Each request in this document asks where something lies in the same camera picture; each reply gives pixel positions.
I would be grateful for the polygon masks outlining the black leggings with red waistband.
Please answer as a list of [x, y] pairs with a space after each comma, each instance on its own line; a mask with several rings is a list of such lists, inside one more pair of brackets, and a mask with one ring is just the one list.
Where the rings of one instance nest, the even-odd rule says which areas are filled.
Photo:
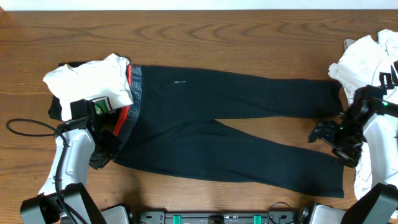
[[128, 77], [133, 103], [121, 110], [114, 128], [121, 141], [115, 163], [163, 175], [344, 196], [337, 158], [223, 124], [224, 119], [336, 116], [342, 110], [338, 82], [148, 65], [131, 65]]

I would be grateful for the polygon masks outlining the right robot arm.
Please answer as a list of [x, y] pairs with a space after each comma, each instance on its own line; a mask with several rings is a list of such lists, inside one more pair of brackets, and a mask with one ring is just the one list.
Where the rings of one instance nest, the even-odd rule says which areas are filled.
[[347, 211], [318, 204], [308, 211], [306, 223], [388, 223], [397, 211], [397, 105], [383, 98], [394, 88], [358, 88], [340, 124], [320, 121], [309, 135], [309, 142], [329, 144], [348, 167], [358, 165], [367, 143], [372, 182], [370, 191]]

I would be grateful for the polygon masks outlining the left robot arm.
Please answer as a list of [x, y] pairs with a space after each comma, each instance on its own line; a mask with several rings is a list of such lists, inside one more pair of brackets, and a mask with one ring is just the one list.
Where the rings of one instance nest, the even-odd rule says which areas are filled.
[[57, 149], [49, 177], [37, 196], [23, 201], [20, 215], [24, 223], [130, 223], [125, 206], [100, 211], [86, 189], [96, 140], [89, 117], [55, 129]]

